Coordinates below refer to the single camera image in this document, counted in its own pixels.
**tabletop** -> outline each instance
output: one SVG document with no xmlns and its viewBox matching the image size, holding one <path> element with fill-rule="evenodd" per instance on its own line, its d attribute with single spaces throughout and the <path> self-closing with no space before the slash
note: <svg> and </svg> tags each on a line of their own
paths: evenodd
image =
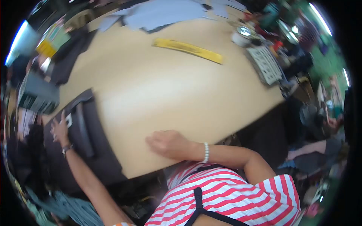
<svg viewBox="0 0 362 226">
<path fill-rule="evenodd" d="M 243 18 L 241 11 L 227 10 L 231 20 Z M 103 17 L 88 24 L 90 31 Z M 246 50 L 231 42 L 228 20 L 210 18 L 178 22 L 152 34 L 119 23 L 97 32 L 60 87 L 60 105 L 44 122 L 92 88 L 123 174 L 134 178 L 176 163 L 149 150 L 144 139 L 153 131 L 176 129 L 188 139 L 214 144 L 257 120 L 283 101 L 279 87 L 261 83 Z M 223 64 L 154 47 L 155 38 L 221 54 Z"/>
</svg>

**wristwatch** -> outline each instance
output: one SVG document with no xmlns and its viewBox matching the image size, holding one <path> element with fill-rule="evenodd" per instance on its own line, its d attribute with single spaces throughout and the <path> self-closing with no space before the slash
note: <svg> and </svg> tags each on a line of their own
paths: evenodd
<svg viewBox="0 0 362 226">
<path fill-rule="evenodd" d="M 62 153 L 64 155 L 64 158 L 66 157 L 66 153 L 69 149 L 72 149 L 73 148 L 73 145 L 71 144 L 70 146 L 63 146 L 62 147 Z"/>
</svg>

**yellow ruler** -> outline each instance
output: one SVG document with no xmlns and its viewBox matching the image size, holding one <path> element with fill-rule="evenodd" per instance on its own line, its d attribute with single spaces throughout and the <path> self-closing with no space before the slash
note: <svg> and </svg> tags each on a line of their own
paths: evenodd
<svg viewBox="0 0 362 226">
<path fill-rule="evenodd" d="M 168 39 L 162 39 L 162 38 L 156 38 L 153 41 L 154 46 L 163 47 L 163 48 L 169 48 L 173 50 L 179 50 L 182 52 L 186 52 L 189 54 L 193 54 L 195 56 L 199 56 L 202 58 L 205 58 L 207 60 L 211 60 L 213 62 L 216 62 L 218 64 L 223 63 L 223 56 L 214 52 L 211 52 L 206 49 L 202 49 L 197 46 L 193 46 L 187 43 L 177 42 L 173 40 Z"/>
</svg>

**box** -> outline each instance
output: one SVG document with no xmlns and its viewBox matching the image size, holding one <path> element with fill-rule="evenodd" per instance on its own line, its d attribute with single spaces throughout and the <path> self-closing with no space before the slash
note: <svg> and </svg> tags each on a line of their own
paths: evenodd
<svg viewBox="0 0 362 226">
<path fill-rule="evenodd" d="M 38 114 L 50 114 L 59 105 L 59 88 L 41 79 L 30 70 L 25 76 L 18 95 L 18 107 Z"/>
<path fill-rule="evenodd" d="M 51 25 L 44 33 L 40 40 L 36 51 L 42 55 L 52 58 L 58 49 L 70 39 L 70 35 L 66 33 L 63 24 L 56 22 Z"/>
</svg>

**black strap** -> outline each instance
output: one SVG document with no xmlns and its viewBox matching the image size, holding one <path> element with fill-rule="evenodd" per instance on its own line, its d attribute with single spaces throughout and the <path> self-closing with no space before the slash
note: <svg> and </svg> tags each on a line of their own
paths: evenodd
<svg viewBox="0 0 362 226">
<path fill-rule="evenodd" d="M 232 219 L 231 217 L 224 216 L 220 213 L 205 210 L 202 205 L 202 190 L 200 187 L 194 189 L 194 196 L 196 200 L 196 210 L 191 215 L 190 219 L 186 222 L 185 226 L 192 226 L 200 214 L 207 215 L 216 220 L 231 224 L 233 226 L 248 226 L 244 222 Z"/>
<path fill-rule="evenodd" d="M 215 168 L 226 168 L 226 169 L 229 169 L 229 170 L 232 170 L 234 172 L 237 173 L 237 169 L 231 169 L 229 167 L 226 167 L 226 166 L 223 166 L 223 165 L 220 165 L 220 164 L 213 164 L 213 165 L 210 165 L 210 166 L 202 166 L 202 167 L 199 167 L 197 168 L 197 170 L 189 173 L 188 175 L 186 175 L 184 178 L 182 178 L 182 180 L 180 181 L 180 184 L 186 179 L 188 178 L 189 176 L 193 175 L 193 174 L 196 174 L 198 172 L 201 172 L 201 171 L 204 171 L 204 170 L 210 170 L 210 169 L 215 169 Z"/>
</svg>

